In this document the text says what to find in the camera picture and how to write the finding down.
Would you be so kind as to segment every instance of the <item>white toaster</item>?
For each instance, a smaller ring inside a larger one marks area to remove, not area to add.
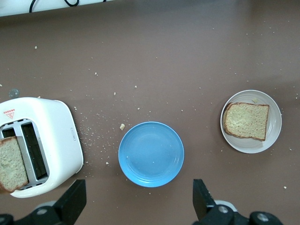
[[[14,197],[46,193],[82,168],[72,114],[61,101],[22,97],[0,103],[0,138],[9,136],[17,136],[29,180]]]

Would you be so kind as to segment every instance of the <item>plate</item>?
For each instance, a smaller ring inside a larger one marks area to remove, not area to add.
[[[178,134],[160,122],[144,122],[132,127],[119,147],[119,164],[135,184],[154,188],[173,180],[184,160]]]
[[[264,142],[252,138],[238,138],[225,133],[223,129],[223,113],[231,102],[245,102],[258,105],[269,105],[267,134]],[[267,94],[258,90],[244,90],[233,95],[223,107],[221,113],[221,131],[226,141],[236,150],[244,153],[258,153],[268,149],[277,140],[282,125],[281,112],[276,102]]]

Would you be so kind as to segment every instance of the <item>plate rim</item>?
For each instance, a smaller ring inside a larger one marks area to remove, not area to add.
[[[268,98],[275,104],[276,109],[278,110],[278,113],[279,113],[279,118],[280,118],[279,132],[278,132],[278,134],[277,134],[275,140],[273,141],[273,143],[271,143],[268,147],[264,147],[264,148],[262,148],[262,149],[260,149],[260,150],[254,150],[254,151],[251,151],[251,152],[250,152],[250,151],[246,151],[246,150],[241,150],[241,149],[237,148],[236,146],[234,146],[234,145],[227,139],[227,137],[226,137],[227,134],[225,133],[224,128],[223,128],[223,115],[224,115],[224,110],[225,110],[226,106],[227,106],[230,102],[232,102],[232,99],[233,99],[235,96],[237,96],[237,95],[239,95],[239,94],[241,94],[241,93],[244,93],[244,92],[250,92],[250,91],[251,91],[251,92],[259,92],[259,93],[265,95],[266,97],[268,97]],[[259,152],[263,152],[263,151],[267,150],[267,149],[270,148],[270,147],[275,143],[275,141],[278,139],[278,137],[279,137],[279,135],[280,135],[280,133],[281,133],[281,129],[282,129],[282,114],[281,114],[281,111],[280,111],[280,109],[279,109],[277,103],[275,102],[275,100],[274,100],[271,96],[269,96],[268,94],[266,94],[266,93],[264,93],[264,92],[262,92],[262,91],[260,91],[260,90],[253,90],[253,89],[242,90],[242,91],[240,91],[240,92],[238,92],[238,93],[232,95],[232,96],[226,101],[226,103],[225,103],[225,105],[224,105],[224,107],[223,107],[223,109],[222,109],[221,116],[220,116],[220,126],[221,126],[221,132],[222,132],[222,134],[223,134],[224,139],[227,141],[227,143],[228,143],[231,147],[233,147],[234,149],[236,149],[236,150],[239,151],[239,152],[243,152],[243,153],[247,153],[247,154],[255,154],[255,153],[259,153]]]
[[[150,124],[150,123],[154,123],[154,124],[159,124],[159,125],[162,125],[168,129],[170,129],[178,138],[178,140],[180,141],[180,151],[182,151],[182,159],[180,159],[180,163],[178,163],[178,171],[173,175],[173,176],[170,176],[170,179],[167,179],[167,182],[163,182],[163,183],[158,183],[157,181],[155,182],[150,182],[150,183],[145,183],[145,182],[142,182],[139,178],[136,179],[136,180],[133,180],[131,179],[130,177],[128,177],[127,173],[124,171],[123,167],[122,167],[122,163],[121,163],[121,160],[120,160],[120,148],[121,148],[121,145],[123,143],[123,141],[125,140],[126,136],[130,133],[131,130],[135,129],[136,127],[139,127],[139,126],[142,126],[144,124]],[[119,149],[118,149],[118,161],[119,161],[119,165],[121,167],[121,170],[123,171],[124,175],[130,180],[132,181],[133,183],[139,185],[139,186],[142,186],[142,187],[145,187],[145,188],[157,188],[157,187],[160,187],[160,186],[163,186],[169,182],[171,182],[178,174],[179,172],[181,171],[181,168],[183,166],[183,163],[184,163],[184,158],[185,158],[185,154],[184,154],[184,146],[183,146],[183,142],[180,138],[180,136],[178,135],[178,133],[173,129],[171,128],[170,126],[162,123],[162,122],[158,122],[158,121],[146,121],[146,122],[142,122],[142,123],[139,123],[139,124],[136,124],[134,125],[133,127],[131,127],[123,136],[120,144],[119,144]]]

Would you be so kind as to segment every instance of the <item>bread slice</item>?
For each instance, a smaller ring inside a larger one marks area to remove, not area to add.
[[[224,131],[239,138],[266,140],[269,105],[229,103],[223,115]]]
[[[12,193],[28,184],[26,169],[16,137],[0,140],[0,193]]]

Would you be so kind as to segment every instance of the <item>blue plate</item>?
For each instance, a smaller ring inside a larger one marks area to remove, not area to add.
[[[173,180],[184,159],[178,134],[159,122],[140,123],[123,137],[119,147],[119,164],[135,184],[154,188]]]

